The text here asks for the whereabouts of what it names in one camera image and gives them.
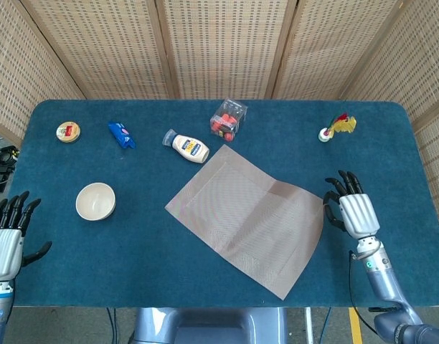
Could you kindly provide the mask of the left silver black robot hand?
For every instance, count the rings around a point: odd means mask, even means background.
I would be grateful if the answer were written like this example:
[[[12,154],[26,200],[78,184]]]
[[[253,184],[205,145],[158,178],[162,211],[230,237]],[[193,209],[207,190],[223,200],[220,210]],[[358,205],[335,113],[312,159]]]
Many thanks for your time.
[[[28,191],[0,201],[0,282],[13,280],[20,269],[43,258],[52,242],[47,241],[32,254],[24,254],[24,240],[34,210],[41,200],[26,204]]]

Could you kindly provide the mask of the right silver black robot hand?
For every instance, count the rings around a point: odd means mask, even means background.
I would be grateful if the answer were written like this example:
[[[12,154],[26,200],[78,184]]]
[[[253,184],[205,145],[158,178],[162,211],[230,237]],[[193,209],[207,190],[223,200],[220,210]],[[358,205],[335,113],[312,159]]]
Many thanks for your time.
[[[369,196],[351,171],[338,170],[338,173],[343,182],[332,177],[325,179],[336,189],[327,191],[323,197],[326,218],[353,239],[375,236],[380,225]]]

